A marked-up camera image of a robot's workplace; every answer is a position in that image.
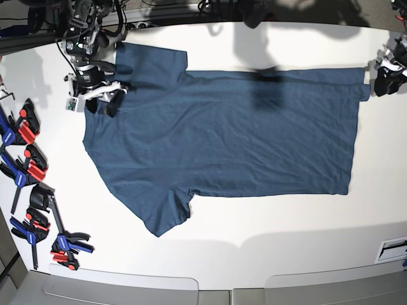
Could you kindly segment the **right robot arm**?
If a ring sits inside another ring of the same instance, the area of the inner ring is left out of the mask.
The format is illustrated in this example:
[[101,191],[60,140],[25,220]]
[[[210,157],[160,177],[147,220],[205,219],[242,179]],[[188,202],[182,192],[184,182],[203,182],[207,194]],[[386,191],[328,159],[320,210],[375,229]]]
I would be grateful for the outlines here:
[[101,60],[98,51],[110,45],[110,38],[123,34],[125,19],[119,1],[75,1],[72,18],[62,41],[73,69],[64,81],[69,84],[66,109],[95,113],[97,103],[107,106],[104,113],[116,116],[128,86],[107,77],[116,73],[114,63]]

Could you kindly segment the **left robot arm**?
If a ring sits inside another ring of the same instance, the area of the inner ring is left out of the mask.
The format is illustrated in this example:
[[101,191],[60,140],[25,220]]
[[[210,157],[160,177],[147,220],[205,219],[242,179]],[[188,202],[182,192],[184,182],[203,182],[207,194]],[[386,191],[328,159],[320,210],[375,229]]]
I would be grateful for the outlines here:
[[394,40],[394,46],[385,46],[376,58],[374,93],[378,97],[392,95],[406,84],[406,1],[395,0],[390,3],[398,13],[396,18],[401,21],[404,31]]

